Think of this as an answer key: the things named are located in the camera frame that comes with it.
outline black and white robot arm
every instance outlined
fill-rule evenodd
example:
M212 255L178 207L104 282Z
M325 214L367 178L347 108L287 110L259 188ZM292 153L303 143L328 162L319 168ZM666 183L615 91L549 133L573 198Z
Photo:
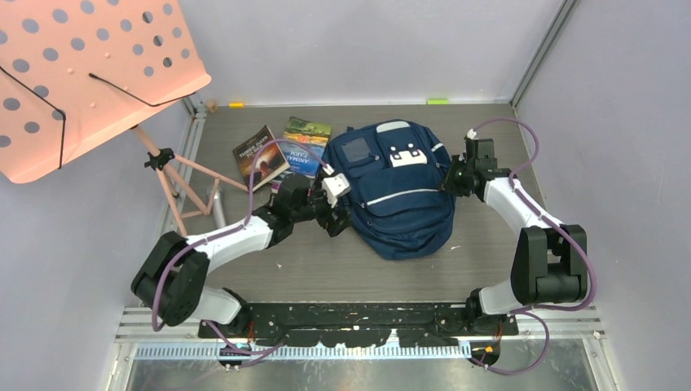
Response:
M522 190L510 170L497 167L490 138L465 139L466 152L453 156L442 189L457 196L476 195L492 207L518 238L509 279L473 291L466 301L471 317L508 314L538 303L581 301L588 292L588 269L577 251L547 223L557 224L584 250L581 226L565 225ZM529 207L518 195L521 191ZM550 261L551 252L559 261Z
M134 278L132 293L153 308L156 286L166 266L185 247L198 243L176 262L178 269L168 273L157 315L169 326L189 318L230 324L243 309L244 301L233 291L206 287L206 276L247 253L280 243L293 233L297 222L317 220L331 237L338 235L350 226L347 209L337 206L338 199L348 191L346 177L335 174L330 167L324 169L315 187L306 177L290 175L277 194L255 209L249 219L187 238L168 232L158 240Z

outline perforated orange panel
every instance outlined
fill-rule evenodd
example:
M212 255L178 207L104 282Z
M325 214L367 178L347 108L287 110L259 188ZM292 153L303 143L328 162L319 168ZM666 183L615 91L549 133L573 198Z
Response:
M0 1L0 65L65 111L63 164L209 84L174 0ZM62 116L0 73L0 172L12 182L57 169Z

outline white wall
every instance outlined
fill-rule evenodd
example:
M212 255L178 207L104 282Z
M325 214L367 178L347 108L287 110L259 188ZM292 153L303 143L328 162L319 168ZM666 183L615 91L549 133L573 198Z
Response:
M691 2L583 1L519 106L547 206L582 224L632 390L688 389Z
M561 0L181 0L218 103L508 101Z
M180 103L143 123L179 148ZM0 175L0 389L94 391L165 197L125 132L24 185Z

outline book cover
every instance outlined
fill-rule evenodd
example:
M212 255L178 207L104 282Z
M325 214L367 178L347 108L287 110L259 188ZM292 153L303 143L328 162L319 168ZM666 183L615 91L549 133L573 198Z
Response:
M237 160L240 173L247 187L249 187L249 175L252 171L254 156L264 144L274 139L271 129L264 125L257 134L233 149L233 156ZM257 164L254 168L253 191L284 172L288 167L290 165L278 145L273 144L265 148L257 158Z
M328 143L328 138L331 136L331 131L330 125L305 121L291 116L285 127L283 137L302 143L321 157L324 147ZM302 174L308 178L316 176L319 162L312 155L296 145L281 144L280 148L290 164L290 169L283 176L287 173Z

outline navy blue backpack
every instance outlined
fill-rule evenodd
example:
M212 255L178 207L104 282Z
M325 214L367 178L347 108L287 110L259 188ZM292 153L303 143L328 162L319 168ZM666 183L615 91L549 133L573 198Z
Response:
M331 140L324 160L350 182L353 228L384 259L423 257L451 236L456 198L439 186L451 159L429 128L391 120Z

